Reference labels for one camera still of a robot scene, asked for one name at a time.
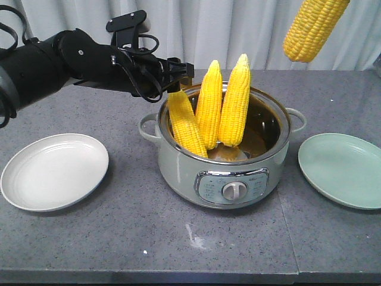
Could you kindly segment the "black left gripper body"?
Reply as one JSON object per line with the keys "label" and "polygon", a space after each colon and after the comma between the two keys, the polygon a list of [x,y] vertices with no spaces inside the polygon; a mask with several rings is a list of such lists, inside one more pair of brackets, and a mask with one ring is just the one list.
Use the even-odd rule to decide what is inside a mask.
{"label": "black left gripper body", "polygon": [[129,54],[118,48],[111,49],[113,91],[128,92],[135,97],[161,98],[164,90],[163,62],[152,54]]}

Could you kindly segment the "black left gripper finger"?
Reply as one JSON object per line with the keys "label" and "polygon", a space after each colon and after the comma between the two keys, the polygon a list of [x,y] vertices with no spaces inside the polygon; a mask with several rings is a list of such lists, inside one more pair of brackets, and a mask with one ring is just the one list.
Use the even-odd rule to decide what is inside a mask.
{"label": "black left gripper finger", "polygon": [[179,58],[172,57],[163,62],[164,90],[168,93],[180,91],[192,86],[195,76],[194,65],[183,63]]}

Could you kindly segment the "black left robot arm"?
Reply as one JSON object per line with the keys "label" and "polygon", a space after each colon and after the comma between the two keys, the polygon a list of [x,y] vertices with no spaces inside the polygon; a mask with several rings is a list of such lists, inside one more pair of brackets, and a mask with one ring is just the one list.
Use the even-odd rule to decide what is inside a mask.
{"label": "black left robot arm", "polygon": [[17,111],[79,85],[130,93],[158,102],[164,92],[180,90],[194,77],[194,66],[176,57],[162,59],[139,46],[135,28],[115,31],[111,43],[96,43],[86,32],[66,30],[13,50],[1,50],[1,127]]}

